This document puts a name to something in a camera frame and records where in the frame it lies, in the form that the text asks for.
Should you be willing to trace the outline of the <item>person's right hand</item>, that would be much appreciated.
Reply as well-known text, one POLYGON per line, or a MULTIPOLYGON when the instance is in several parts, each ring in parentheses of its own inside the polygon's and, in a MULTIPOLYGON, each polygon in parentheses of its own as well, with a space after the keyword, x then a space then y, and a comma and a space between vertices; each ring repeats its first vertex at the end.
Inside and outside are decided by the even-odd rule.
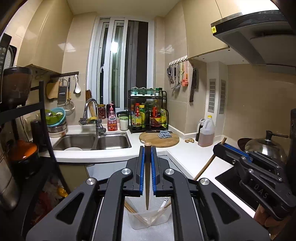
POLYGON ((254 220, 268 230, 271 240, 295 240, 295 211, 284 220, 277 221, 259 205, 254 220))

